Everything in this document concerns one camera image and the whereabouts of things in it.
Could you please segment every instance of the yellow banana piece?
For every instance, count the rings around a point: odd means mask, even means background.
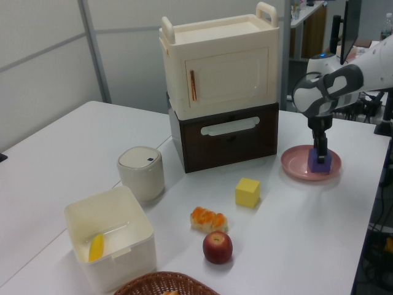
[[[91,241],[90,251],[88,253],[88,261],[92,262],[103,256],[104,252],[104,235],[98,234]]]

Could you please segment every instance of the bread roll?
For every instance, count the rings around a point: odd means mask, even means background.
[[[203,232],[214,232],[228,230],[227,219],[222,213],[215,213],[202,207],[196,207],[190,215],[191,226]]]

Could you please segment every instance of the white plastic container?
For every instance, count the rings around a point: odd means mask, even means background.
[[[157,198],[165,186],[162,156],[159,150],[136,146],[117,161],[122,184],[131,189],[138,201]]]
[[[179,120],[277,102],[278,36],[276,9],[264,2],[256,15],[179,26],[163,17],[166,86]]]
[[[77,260],[95,291],[112,291],[156,267],[153,227],[129,188],[72,203],[64,215]],[[104,234],[104,253],[88,262],[97,234]]]

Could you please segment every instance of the white cabinet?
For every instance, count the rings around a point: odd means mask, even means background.
[[[179,26],[164,17],[160,44],[179,120],[276,103],[277,24],[275,8],[263,2],[256,15]]]

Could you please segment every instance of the white wall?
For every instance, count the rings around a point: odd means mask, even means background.
[[[101,100],[77,0],[0,0],[0,152]]]
[[[163,16],[173,25],[201,22],[254,14],[258,2],[84,0],[101,73],[112,103],[168,112],[165,71],[158,43]],[[289,0],[267,2],[279,6],[282,21],[284,3]]]

